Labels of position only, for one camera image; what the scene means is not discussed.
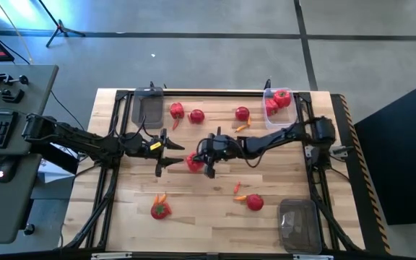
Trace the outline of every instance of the wooden work surface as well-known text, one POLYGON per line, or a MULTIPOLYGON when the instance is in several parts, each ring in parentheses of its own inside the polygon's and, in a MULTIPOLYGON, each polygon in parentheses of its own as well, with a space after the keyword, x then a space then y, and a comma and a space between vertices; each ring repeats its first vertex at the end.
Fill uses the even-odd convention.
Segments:
MULTIPOLYGON (((115 93, 115 89, 97 91, 88 131, 107 134, 115 93)), ((335 122, 330 94, 312 92, 311 97, 315 115, 326 116, 335 122)), ((271 132, 263 122, 260 97, 166 96, 164 127, 169 129, 171 140, 186 150, 166 150, 165 155, 187 156, 196 149, 200 139, 206 138, 208 133, 215 133, 218 126, 222 127, 224 134, 235 137, 238 125, 233 123, 234 111, 242 105, 249 108, 252 125, 241 135, 263 136, 271 132), (196 108, 202 109, 205 112, 204 123, 191 125, 186 117, 172 131, 169 106, 174 102, 182 103, 186 114, 196 108)), ((131 119, 127 130, 137 130, 131 119)), ((156 134, 160 130, 149 132, 156 134)), ((332 161, 332 164, 347 175, 343 162, 332 161)), ((91 161, 84 161, 79 170, 91 165, 91 161)), ((284 253, 277 230, 277 205, 282 199, 309 199, 302 144, 292 142, 271 149, 254 169, 243 160, 221 162, 215 169, 216 179, 208 179, 203 174, 190 173, 185 163, 179 163, 164 170, 161 178, 156 178, 154 160, 123 157, 107 251, 284 253), (246 205, 233 200, 233 189, 239 181, 239 194, 263 196, 265 205, 261 211, 252 212, 246 205), (150 208, 155 194, 165 192, 173 214, 164 220, 154 220, 150 208)), ((91 170, 74 183, 63 226, 66 243, 91 214, 99 172, 99 169, 91 170)), ((336 220, 356 245, 365 248, 351 185, 337 173, 327 171, 326 176, 336 220)), ((99 219, 96 241, 102 221, 99 219)), ((322 225, 326 244, 331 246, 323 216, 322 225)))

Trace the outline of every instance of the transparent container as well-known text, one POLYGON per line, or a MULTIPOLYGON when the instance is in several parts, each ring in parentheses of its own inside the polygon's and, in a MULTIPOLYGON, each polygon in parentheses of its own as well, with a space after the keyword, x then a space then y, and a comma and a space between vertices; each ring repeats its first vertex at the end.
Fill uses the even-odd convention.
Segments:
POLYGON ((296 112, 295 98, 293 97, 293 91, 289 88, 266 88, 263 94, 263 112, 264 123, 268 129, 281 129, 287 128, 295 123, 298 114, 296 112), (288 91, 291 95, 291 103, 284 108, 279 108, 278 112, 274 115, 268 116, 266 110, 266 100, 272 99, 274 93, 279 90, 288 91))
POLYGON ((278 206, 277 214, 280 244, 288 253, 321 253, 317 208, 313 201, 284 199, 278 206))

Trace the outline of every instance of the gray desk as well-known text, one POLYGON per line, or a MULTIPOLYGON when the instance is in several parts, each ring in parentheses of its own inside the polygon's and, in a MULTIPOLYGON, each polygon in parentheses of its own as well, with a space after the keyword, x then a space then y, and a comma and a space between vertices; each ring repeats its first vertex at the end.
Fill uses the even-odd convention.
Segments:
MULTIPOLYGON (((30 82, 29 85, 18 82, 12 86, 1 83, 0 90, 7 88, 15 93, 21 89, 25 91, 25 96, 18 104, 6 103, 0 96, 0 108, 15 109, 23 113, 43 113, 58 70, 59 68, 55 65, 0 64, 0 73, 7 73, 15 79, 19 75, 25 75, 30 82)), ((7 148, 0 149, 0 155, 26 155, 30 151, 30 143, 22 138, 24 127, 25 116, 19 115, 7 148)))
MULTIPOLYGON (((10 74, 14 78, 24 74, 30 81, 28 86, 20 83, 12 86, 1 84, 0 89, 16 90, 20 87, 25 91, 25 96, 19 104, 5 103, 0 99, 0 108, 42 114, 58 70, 54 65, 0 64, 0 73, 10 74)), ((0 183, 0 243, 11 243, 20 226, 24 225, 22 221, 41 161, 41 155, 26 155, 31 146, 21 136, 24 126, 25 116, 19 115, 7 149, 0 149, 0 160, 4 155, 24 155, 12 181, 0 183)))

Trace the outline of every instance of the gray floor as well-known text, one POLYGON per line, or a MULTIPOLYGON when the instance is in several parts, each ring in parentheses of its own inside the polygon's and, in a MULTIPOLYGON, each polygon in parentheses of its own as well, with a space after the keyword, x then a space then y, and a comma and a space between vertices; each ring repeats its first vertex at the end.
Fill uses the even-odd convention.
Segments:
MULTIPOLYGON (((37 1, 0 0, 16 26, 52 30, 37 1)), ((293 0, 45 0, 66 26, 88 32, 299 33, 293 0)), ((305 26, 319 35, 416 35, 416 0, 302 0, 305 26)), ((10 30, 0 11, 0 30, 10 30)), ((27 56, 20 39, 0 37, 27 56)), ((36 64, 58 64, 58 98, 87 125, 99 87, 309 90, 300 40, 25 37, 36 64)), ((416 41, 309 42, 319 90, 346 95, 357 122, 416 88, 416 41)), ((50 100, 45 114, 74 124, 50 100)), ((71 182, 37 185, 30 237, 0 252, 57 246, 71 182)), ((388 227, 391 252, 416 256, 416 225, 388 227)))

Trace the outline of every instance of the yellow warning stripe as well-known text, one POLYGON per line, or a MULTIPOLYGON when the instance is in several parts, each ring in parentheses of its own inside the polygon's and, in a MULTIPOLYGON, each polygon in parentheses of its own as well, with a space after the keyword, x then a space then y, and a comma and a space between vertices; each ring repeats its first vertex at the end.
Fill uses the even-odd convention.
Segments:
POLYGON ((375 191, 373 190, 372 184, 370 182, 370 177, 369 177, 368 171, 367 171, 367 164, 365 163, 365 158, 364 158, 364 155, 362 153, 362 148, 360 147, 358 134, 357 134, 354 126, 352 125, 352 118, 351 118, 351 114, 350 114, 350 109, 347 105, 346 98, 344 97, 344 95, 340 95, 340 97, 341 97, 341 101, 342 101, 342 104, 343 104, 344 111, 346 112, 346 118, 347 118, 347 122, 348 122, 349 127, 350 127, 350 132, 351 132, 351 135, 352 135, 352 141, 354 143, 354 148, 357 151, 357 156, 359 157, 360 169, 362 170, 362 173, 364 175, 363 177, 365 179, 365 185, 367 186, 368 195, 370 197, 370 201, 372 202, 373 213, 375 213, 375 216, 376 216, 376 222, 378 223, 378 229, 380 230, 381 240, 384 243, 384 250, 388 254, 391 254, 391 249, 389 248, 386 230, 384 228, 383 222, 381 221, 381 215, 380 215, 380 211, 378 210, 378 204, 376 202, 375 191))

